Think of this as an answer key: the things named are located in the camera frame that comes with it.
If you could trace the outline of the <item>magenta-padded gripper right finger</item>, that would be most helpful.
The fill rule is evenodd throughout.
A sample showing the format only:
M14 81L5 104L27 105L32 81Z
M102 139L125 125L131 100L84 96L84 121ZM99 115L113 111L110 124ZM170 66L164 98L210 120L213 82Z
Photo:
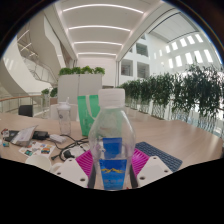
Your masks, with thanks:
M158 156L148 156L139 149L134 150L130 169L133 188L143 187L170 174L172 171Z

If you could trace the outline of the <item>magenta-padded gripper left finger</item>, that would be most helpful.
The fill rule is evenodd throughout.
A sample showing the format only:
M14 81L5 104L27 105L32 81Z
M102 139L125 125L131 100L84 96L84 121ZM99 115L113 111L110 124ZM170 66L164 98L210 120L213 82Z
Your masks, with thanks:
M53 173L84 188L94 188L96 172L90 151L53 165Z

